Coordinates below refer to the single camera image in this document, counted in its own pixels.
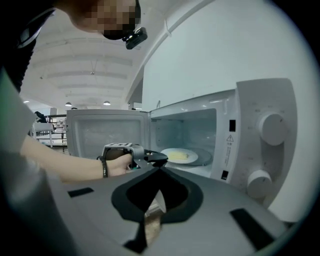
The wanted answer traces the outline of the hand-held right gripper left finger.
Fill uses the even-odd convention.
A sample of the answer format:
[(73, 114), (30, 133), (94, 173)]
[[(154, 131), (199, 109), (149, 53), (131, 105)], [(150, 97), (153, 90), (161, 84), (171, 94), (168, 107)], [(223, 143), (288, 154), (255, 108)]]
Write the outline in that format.
[(145, 209), (138, 207), (155, 197), (147, 178), (156, 168), (135, 170), (129, 174), (62, 183), (51, 176), (51, 191), (64, 223), (77, 240), (83, 255), (159, 256), (161, 244), (154, 241), (147, 246), (145, 237)]

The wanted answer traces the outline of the person's left hand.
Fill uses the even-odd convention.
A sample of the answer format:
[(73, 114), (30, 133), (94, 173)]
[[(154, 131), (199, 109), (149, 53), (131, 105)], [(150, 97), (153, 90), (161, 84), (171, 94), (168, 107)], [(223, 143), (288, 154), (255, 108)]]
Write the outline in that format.
[(106, 161), (108, 177), (124, 175), (128, 172), (128, 165), (132, 163), (132, 155), (130, 153), (113, 152), (113, 159)]

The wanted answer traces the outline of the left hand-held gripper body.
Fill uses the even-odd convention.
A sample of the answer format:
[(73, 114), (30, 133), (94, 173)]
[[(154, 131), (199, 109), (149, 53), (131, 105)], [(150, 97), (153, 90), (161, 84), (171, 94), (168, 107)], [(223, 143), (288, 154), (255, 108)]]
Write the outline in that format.
[(133, 143), (110, 143), (104, 146), (101, 156), (106, 160), (107, 154), (110, 151), (123, 151), (125, 155), (131, 155), (131, 163), (127, 166), (129, 171), (143, 169), (148, 167), (148, 162), (145, 157), (145, 150), (142, 146)]

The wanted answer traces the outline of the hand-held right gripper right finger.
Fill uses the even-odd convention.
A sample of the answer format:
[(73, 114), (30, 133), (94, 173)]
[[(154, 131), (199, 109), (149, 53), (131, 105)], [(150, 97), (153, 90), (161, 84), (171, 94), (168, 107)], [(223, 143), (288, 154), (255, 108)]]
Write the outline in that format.
[(262, 205), (232, 186), (173, 168), (181, 202), (161, 217), (156, 256), (251, 256), (268, 254), (287, 227)]

